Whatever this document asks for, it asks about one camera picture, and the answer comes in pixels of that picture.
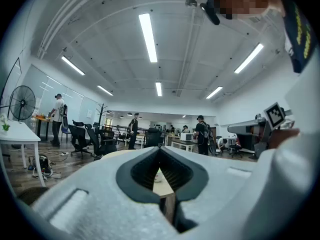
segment wooden floor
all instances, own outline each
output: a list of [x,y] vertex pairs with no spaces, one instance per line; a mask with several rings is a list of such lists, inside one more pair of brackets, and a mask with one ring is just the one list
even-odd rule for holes
[[[34,150],[33,150],[34,147],[33,145],[30,145],[30,146],[27,145],[26,147],[32,149],[30,150],[25,148],[25,159],[28,167],[29,165],[28,157],[31,157],[31,161],[32,161],[32,156],[34,155]],[[135,145],[136,149],[139,149],[140,147],[141,146],[138,144]],[[83,159],[81,158],[80,153],[74,153],[73,156],[70,156],[70,153],[75,149],[72,146],[70,141],[68,141],[68,143],[66,144],[65,139],[63,140],[63,142],[61,142],[60,149],[50,149],[52,148],[52,146],[49,141],[39,142],[38,148],[39,148],[39,154],[44,154],[49,158],[49,160],[56,162],[56,164],[52,166],[53,171],[56,173],[62,173],[62,178],[59,178],[59,179],[48,178],[48,180],[45,180],[45,185],[49,188],[56,185],[57,183],[59,183],[61,180],[65,179],[72,173],[76,172],[81,167],[94,161],[93,157],[87,153],[83,153]],[[94,153],[93,148],[94,148],[93,145],[89,146],[88,151]],[[51,152],[59,152],[59,151],[69,152],[69,155],[66,158],[66,156],[60,156],[58,154],[48,153],[48,149]],[[117,145],[118,151],[126,150],[126,149],[128,149],[128,145],[125,147],[123,142]],[[193,148],[193,152],[198,153],[197,146]],[[13,190],[17,195],[25,189],[41,186],[40,180],[32,176],[33,172],[23,167],[21,150],[17,151],[16,149],[13,149],[10,145],[2,145],[2,153],[11,155],[10,161],[8,157],[3,157],[3,160],[4,160],[4,165],[6,168],[8,178],[10,180]],[[243,158],[240,158],[240,157],[231,158],[228,152],[225,151],[222,154],[222,156],[219,155],[218,157],[255,162],[254,160],[249,159],[249,156],[250,154],[243,154]]]

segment light fixture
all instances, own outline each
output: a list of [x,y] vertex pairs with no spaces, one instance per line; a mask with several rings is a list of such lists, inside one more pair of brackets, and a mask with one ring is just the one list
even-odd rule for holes
[[76,91],[74,91],[74,90],[71,90],[71,89],[69,89],[70,91],[73,91],[75,94],[78,94],[78,95],[80,95],[80,96],[82,96],[83,97],[83,95],[81,95],[80,93],[77,93]]
[[258,43],[258,45],[254,48],[251,54],[242,62],[242,64],[234,71],[234,73],[239,74],[263,49],[263,45]]
[[44,89],[45,91],[49,92],[46,88],[43,88],[42,86],[39,86],[40,88]]
[[49,79],[51,79],[52,81],[56,82],[57,84],[62,85],[61,83],[59,83],[59,82],[57,82],[56,80],[52,79],[50,76],[47,75],[46,77],[49,78]]
[[110,91],[107,91],[105,88],[103,88],[101,85],[97,85],[101,90],[103,90],[104,92],[106,92],[107,94],[113,96],[113,94]]
[[62,56],[61,58],[64,62],[66,62],[71,68],[73,68],[75,71],[77,71],[81,76],[84,76],[85,73],[81,71],[75,64],[73,64],[70,60],[68,60],[65,56]]
[[162,96],[161,91],[161,82],[155,82],[156,92],[158,93],[158,96]]
[[150,21],[150,14],[140,14],[139,20],[144,36],[144,41],[146,44],[146,49],[148,50],[150,62],[158,62],[157,59],[157,53],[156,53],[156,47],[155,47],[155,40],[154,40],[154,34],[152,32],[152,26]]
[[72,97],[71,97],[70,95],[68,95],[68,94],[65,94],[64,92],[63,92],[62,94],[66,95],[66,96],[68,96],[68,97],[70,97],[70,98],[72,98]]
[[46,85],[46,86],[48,86],[48,87],[50,87],[50,88],[52,88],[53,89],[53,87],[51,87],[49,84],[46,84],[46,83],[44,83],[44,82],[42,82],[44,85]]
[[215,89],[208,97],[207,99],[210,99],[213,95],[217,94],[222,89],[221,86],[219,86],[217,89]]

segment person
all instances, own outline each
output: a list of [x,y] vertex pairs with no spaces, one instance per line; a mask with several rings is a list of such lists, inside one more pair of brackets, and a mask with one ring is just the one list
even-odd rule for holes
[[189,133],[190,133],[190,130],[188,129],[188,126],[185,125],[185,126],[183,127],[182,133],[183,133],[183,134],[189,134]]
[[134,114],[134,119],[132,119],[130,123],[130,142],[129,142],[129,150],[135,150],[135,143],[137,138],[137,132],[138,132],[138,116],[139,113]]
[[222,137],[218,140],[218,149],[220,150],[221,154],[226,149],[227,142],[228,142],[228,140],[226,138],[222,138]]
[[203,115],[199,115],[197,120],[198,124],[195,127],[194,136],[198,137],[198,151],[199,154],[208,156],[208,141],[210,132],[205,132],[207,123],[204,121]]
[[58,93],[56,96],[56,102],[54,105],[54,108],[49,113],[49,117],[53,116],[52,119],[52,133],[53,133],[53,140],[51,140],[51,144],[54,147],[60,147],[60,141],[59,141],[59,131],[60,126],[62,124],[62,116],[60,115],[60,110],[63,108],[65,101],[62,99],[62,96],[60,93]]
[[[314,53],[318,41],[309,21],[292,0],[208,0],[211,8],[227,19],[241,19],[264,15],[269,9],[278,11],[284,22],[285,50],[289,54],[293,71],[302,73]],[[210,14],[215,25],[220,23]]]

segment pants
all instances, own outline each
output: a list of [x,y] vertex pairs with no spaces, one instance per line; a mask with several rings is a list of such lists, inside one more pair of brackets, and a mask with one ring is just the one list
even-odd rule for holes
[[131,137],[130,137],[129,148],[128,148],[129,150],[134,149],[136,139],[137,139],[137,132],[133,132],[133,135],[131,135]]
[[60,145],[60,141],[59,141],[58,135],[59,135],[61,124],[62,124],[62,122],[52,121],[52,133],[53,133],[52,144],[54,144],[54,145]]
[[199,154],[208,156],[208,142],[204,141],[203,144],[198,144]]

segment black fan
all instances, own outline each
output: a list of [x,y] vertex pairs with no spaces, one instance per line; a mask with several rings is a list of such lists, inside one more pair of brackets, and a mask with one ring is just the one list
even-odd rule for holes
[[36,97],[28,86],[21,85],[14,89],[10,96],[10,111],[18,121],[31,117],[35,106]]

